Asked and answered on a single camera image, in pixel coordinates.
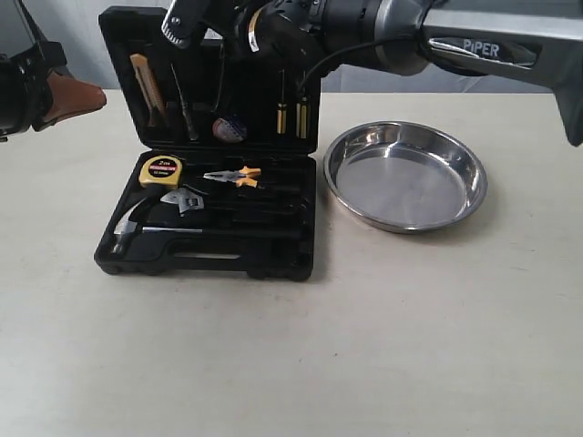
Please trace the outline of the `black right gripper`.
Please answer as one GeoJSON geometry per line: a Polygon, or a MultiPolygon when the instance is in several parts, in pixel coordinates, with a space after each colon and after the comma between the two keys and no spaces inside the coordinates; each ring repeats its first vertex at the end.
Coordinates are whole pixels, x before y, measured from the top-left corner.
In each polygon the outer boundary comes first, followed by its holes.
{"type": "Polygon", "coordinates": [[[211,1],[202,22],[226,40],[228,58],[316,64],[326,56],[308,1],[211,1]]]}

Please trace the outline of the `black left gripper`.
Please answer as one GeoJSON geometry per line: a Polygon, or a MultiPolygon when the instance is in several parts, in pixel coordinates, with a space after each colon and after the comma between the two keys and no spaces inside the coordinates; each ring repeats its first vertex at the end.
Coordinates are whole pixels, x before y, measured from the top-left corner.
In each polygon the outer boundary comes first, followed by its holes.
{"type": "Polygon", "coordinates": [[[107,97],[99,86],[55,71],[66,63],[63,47],[52,41],[37,41],[12,57],[1,55],[2,142],[30,128],[42,131],[106,105],[107,97]]]}

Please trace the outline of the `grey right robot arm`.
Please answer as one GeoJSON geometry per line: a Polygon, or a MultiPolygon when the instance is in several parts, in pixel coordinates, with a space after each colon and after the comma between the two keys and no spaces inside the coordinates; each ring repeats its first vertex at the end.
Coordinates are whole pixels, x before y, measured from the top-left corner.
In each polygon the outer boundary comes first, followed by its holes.
{"type": "Polygon", "coordinates": [[[568,142],[582,143],[579,1],[208,1],[200,20],[243,56],[300,69],[299,89],[341,65],[542,86],[568,142]]]}

